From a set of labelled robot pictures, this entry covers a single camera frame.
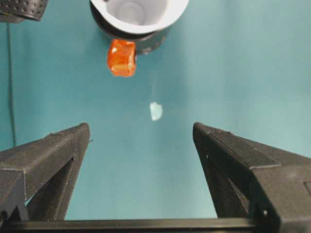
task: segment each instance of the orange object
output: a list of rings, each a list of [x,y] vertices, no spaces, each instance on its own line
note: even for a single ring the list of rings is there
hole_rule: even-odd
[[[115,76],[131,77],[136,70],[135,42],[114,39],[111,43],[107,65]]]

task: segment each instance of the white cup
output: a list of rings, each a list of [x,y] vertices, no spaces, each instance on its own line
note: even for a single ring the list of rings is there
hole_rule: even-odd
[[[131,34],[162,30],[175,23],[189,0],[91,0],[113,27]]]

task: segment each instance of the teal surface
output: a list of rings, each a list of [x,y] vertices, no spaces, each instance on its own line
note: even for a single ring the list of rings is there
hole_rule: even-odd
[[[215,217],[194,122],[311,155],[310,8],[191,0],[123,79],[106,68],[109,45],[88,1],[50,1],[40,23],[11,28],[17,143],[90,124],[68,219]]]
[[[0,151],[13,146],[9,109],[9,79],[7,25],[0,23]]]

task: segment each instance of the black cable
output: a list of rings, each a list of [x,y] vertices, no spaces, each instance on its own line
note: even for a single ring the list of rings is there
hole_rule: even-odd
[[[14,104],[13,104],[13,72],[12,72],[12,51],[11,51],[11,33],[10,24],[6,24],[7,30],[7,46],[8,46],[8,63],[9,63],[9,91],[8,91],[8,104],[9,104],[9,115],[11,120],[11,131],[13,147],[16,147],[16,131],[15,131],[15,118],[14,118]]]

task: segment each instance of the black textured object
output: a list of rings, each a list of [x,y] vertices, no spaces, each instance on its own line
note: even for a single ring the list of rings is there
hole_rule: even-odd
[[[88,142],[89,127],[81,124],[0,152],[2,218],[63,220]]]
[[[0,12],[23,19],[40,21],[48,1],[49,0],[0,0]]]
[[[253,233],[253,219],[154,219],[7,222],[2,232],[23,233]]]
[[[311,159],[196,123],[193,139],[219,217],[263,217],[311,232]]]
[[[157,49],[166,39],[168,33],[170,32],[170,27],[167,27],[161,31],[156,31],[147,34],[130,34],[123,32],[114,26],[112,26],[101,13],[96,9],[93,3],[90,1],[90,8],[93,17],[101,28],[102,31],[108,36],[108,39],[122,39],[128,41],[134,41],[136,44],[136,54],[148,54],[151,51]]]

